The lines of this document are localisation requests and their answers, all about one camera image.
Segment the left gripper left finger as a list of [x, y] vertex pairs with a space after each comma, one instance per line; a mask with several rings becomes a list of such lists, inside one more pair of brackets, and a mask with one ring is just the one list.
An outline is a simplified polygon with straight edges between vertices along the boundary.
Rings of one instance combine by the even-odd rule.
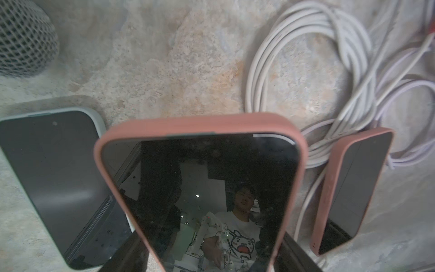
[[146, 272], [149, 251], [134, 231], [99, 272]]

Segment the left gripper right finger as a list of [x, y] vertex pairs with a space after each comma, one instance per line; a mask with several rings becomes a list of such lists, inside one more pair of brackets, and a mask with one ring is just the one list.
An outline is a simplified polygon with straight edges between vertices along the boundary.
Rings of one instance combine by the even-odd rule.
[[274, 263], [275, 272], [322, 272], [288, 233], [285, 233]]

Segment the black phone pink case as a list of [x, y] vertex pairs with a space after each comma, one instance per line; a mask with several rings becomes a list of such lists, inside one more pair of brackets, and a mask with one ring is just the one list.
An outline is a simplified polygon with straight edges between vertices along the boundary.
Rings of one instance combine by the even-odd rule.
[[273, 113], [131, 120], [96, 143], [100, 173], [165, 272], [271, 272], [308, 146]]
[[392, 129], [374, 128], [343, 137], [333, 146], [310, 242], [316, 256], [357, 235], [393, 139]]

